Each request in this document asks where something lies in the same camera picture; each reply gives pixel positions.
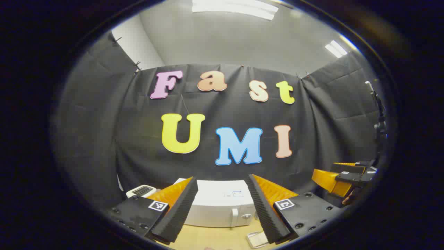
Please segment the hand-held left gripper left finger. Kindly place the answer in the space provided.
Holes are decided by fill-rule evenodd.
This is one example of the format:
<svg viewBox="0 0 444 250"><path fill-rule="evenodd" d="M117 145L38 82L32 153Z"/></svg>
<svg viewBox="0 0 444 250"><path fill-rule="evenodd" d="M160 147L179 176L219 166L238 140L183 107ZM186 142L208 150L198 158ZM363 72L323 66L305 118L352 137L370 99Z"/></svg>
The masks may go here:
<svg viewBox="0 0 444 250"><path fill-rule="evenodd" d="M108 218L139 238L169 245L182 230L197 192L197 179L189 177L148 197L133 194L108 209Z"/></svg>

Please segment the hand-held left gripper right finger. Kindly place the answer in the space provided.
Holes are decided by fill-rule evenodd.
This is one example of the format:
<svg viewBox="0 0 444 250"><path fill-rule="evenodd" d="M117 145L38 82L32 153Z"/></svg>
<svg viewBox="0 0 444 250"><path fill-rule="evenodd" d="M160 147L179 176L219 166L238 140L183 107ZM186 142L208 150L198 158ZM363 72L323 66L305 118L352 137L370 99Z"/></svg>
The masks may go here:
<svg viewBox="0 0 444 250"><path fill-rule="evenodd" d="M245 178L268 243L280 244L311 234L341 209L312 192L297 194L260 176Z"/></svg>

